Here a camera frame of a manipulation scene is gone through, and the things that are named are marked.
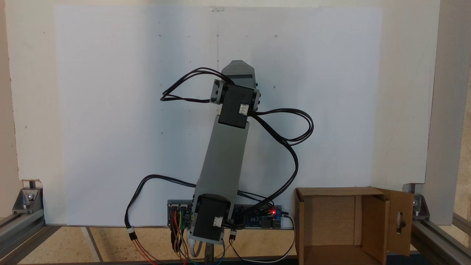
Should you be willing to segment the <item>grey ridged fixed gripper jaw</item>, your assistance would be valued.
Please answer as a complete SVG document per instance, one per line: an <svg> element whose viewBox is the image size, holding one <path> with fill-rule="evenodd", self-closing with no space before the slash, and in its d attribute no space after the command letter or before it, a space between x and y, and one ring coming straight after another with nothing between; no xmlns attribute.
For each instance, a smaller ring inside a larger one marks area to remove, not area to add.
<svg viewBox="0 0 471 265"><path fill-rule="evenodd" d="M231 61L222 69L225 75L254 75L255 70L245 61Z"/></svg>

